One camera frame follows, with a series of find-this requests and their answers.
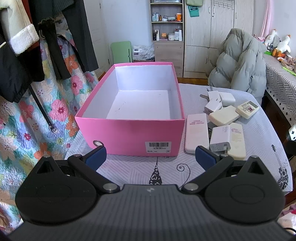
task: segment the pink box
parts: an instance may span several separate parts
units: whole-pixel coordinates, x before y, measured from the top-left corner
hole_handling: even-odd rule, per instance
[[[184,111],[173,63],[115,64],[75,119],[91,148],[127,156],[177,156]]]

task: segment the drawer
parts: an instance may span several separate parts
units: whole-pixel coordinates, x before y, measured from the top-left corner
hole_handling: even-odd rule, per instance
[[[183,76],[184,43],[182,42],[155,42],[155,61],[172,62],[177,77]]]

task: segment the floral quilt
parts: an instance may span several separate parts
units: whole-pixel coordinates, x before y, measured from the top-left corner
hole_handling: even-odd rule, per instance
[[[64,159],[79,130],[74,116],[98,83],[94,72],[82,72],[63,16],[56,19],[56,28],[67,39],[58,38],[58,43],[71,78],[56,79],[47,43],[41,38],[45,80],[32,87],[57,131],[51,132],[30,94],[18,104],[0,97],[0,229],[4,232],[11,232],[21,220],[15,206],[19,186],[44,154]]]

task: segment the wardrobe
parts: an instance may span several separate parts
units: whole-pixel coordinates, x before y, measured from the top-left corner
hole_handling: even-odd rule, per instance
[[[185,21],[185,78],[207,78],[206,64],[232,28],[253,30],[254,0],[204,0],[199,17]]]

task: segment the blue gripper pad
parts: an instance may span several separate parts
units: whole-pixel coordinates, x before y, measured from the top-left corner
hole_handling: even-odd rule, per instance
[[[208,170],[212,166],[214,166],[218,161],[220,161],[220,157],[203,146],[198,146],[195,149],[195,159],[202,166],[203,169]]]
[[[90,153],[86,154],[83,157],[83,160],[86,165],[88,165],[91,169],[96,171],[105,161],[107,158],[107,150],[103,147],[97,147],[96,149],[92,150]]]

